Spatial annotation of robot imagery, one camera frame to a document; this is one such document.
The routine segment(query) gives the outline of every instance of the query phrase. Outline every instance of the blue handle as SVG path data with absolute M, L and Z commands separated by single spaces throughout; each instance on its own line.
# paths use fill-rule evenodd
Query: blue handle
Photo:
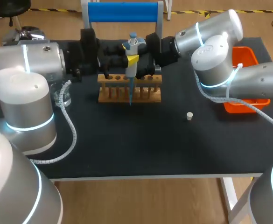
M 157 22 L 157 2 L 89 2 L 89 22 Z

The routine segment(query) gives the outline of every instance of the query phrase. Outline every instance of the floor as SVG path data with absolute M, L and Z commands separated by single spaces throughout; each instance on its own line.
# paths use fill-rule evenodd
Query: floor
M 79 0 L 32 0 L 34 8 L 81 10 Z M 175 10 L 270 9 L 273 0 L 173 0 Z M 239 14 L 245 37 L 261 36 L 273 60 L 273 14 Z M 27 12 L 20 16 L 23 26 L 37 26 L 49 39 L 79 39 L 81 14 Z M 198 14 L 173 14 L 164 21 L 163 36 L 174 35 L 196 21 Z M 130 31 L 145 36 L 154 24 L 94 24 L 98 38 L 128 38 Z M 0 38 L 10 29 L 8 19 L 0 19 Z M 233 179 L 240 197 L 249 178 Z M 122 180 L 60 182 L 64 203 L 63 224 L 225 224 L 227 211 L 217 179 Z M 242 224 L 251 223 L 249 217 Z

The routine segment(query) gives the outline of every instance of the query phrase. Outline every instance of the orange plastic bin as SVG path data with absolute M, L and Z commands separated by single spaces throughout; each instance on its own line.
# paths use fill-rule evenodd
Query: orange plastic bin
M 259 64 L 252 49 L 249 47 L 233 47 L 232 53 L 233 66 L 237 67 L 239 63 L 243 64 L 243 67 Z M 269 99 L 243 99 L 247 103 L 262 110 L 265 106 L 270 104 Z M 255 113 L 254 110 L 240 103 L 225 102 L 224 108 L 228 113 Z

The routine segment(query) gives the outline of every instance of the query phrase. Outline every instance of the wooden test tube rack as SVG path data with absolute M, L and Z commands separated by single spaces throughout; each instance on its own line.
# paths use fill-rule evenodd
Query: wooden test tube rack
M 109 75 L 105 79 L 103 74 L 98 75 L 101 84 L 98 101 L 100 103 L 128 103 L 129 79 L 125 75 Z M 134 79 L 133 103 L 161 102 L 162 75 L 146 75 L 142 79 Z

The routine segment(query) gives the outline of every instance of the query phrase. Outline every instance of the chair base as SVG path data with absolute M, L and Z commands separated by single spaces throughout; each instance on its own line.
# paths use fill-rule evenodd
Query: chair base
M 6 45 L 12 41 L 20 40 L 45 40 L 45 34 L 37 27 L 22 27 L 21 30 L 10 30 L 3 38 L 2 45 Z

